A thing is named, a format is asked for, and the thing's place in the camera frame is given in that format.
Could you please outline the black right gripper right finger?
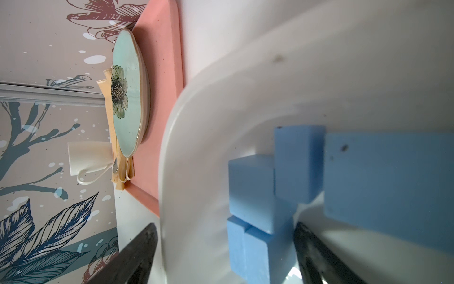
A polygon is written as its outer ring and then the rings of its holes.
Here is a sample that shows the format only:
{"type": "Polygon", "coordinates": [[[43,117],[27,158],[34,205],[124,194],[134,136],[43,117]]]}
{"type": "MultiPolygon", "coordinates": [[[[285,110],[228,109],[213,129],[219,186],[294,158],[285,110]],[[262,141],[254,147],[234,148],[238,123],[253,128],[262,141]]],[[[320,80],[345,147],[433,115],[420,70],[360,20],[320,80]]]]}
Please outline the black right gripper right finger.
{"type": "Polygon", "coordinates": [[[296,225],[293,242],[304,284],[365,284],[302,222],[296,225]]]}

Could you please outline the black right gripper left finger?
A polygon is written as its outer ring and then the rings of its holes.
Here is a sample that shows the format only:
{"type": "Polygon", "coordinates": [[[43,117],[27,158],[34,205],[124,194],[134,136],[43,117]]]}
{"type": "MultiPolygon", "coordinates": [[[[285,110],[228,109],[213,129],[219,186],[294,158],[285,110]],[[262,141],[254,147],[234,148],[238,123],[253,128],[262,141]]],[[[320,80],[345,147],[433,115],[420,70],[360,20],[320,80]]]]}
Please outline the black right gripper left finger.
{"type": "Polygon", "coordinates": [[[157,245],[157,227],[154,223],[150,223],[88,282],[90,284],[146,284],[150,277],[157,245]]]}

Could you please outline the blue cube block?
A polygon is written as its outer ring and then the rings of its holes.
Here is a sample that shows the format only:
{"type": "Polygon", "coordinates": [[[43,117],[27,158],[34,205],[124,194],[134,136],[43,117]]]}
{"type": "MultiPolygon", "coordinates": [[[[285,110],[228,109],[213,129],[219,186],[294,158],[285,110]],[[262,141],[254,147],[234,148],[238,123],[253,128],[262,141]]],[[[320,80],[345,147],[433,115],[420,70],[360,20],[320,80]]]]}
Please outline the blue cube block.
{"type": "Polygon", "coordinates": [[[293,218],[297,205],[275,195],[272,155],[252,155],[228,162],[230,213],[268,234],[293,218]]]}
{"type": "Polygon", "coordinates": [[[294,125],[274,130],[275,194],[309,204],[322,191],[326,127],[294,125]]]}
{"type": "Polygon", "coordinates": [[[293,219],[274,234],[247,222],[227,219],[231,270],[249,284],[281,284],[296,262],[293,219]]]}

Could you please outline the blue rectangular block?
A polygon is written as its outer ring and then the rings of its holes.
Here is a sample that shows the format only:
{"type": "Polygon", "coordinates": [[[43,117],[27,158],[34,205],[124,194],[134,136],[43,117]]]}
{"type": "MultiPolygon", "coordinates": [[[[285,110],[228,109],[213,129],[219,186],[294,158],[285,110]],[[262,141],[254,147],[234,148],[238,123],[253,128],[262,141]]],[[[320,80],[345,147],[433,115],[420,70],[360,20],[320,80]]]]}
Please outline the blue rectangular block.
{"type": "Polygon", "coordinates": [[[454,252],[452,133],[329,133],[325,215],[454,252]]]}

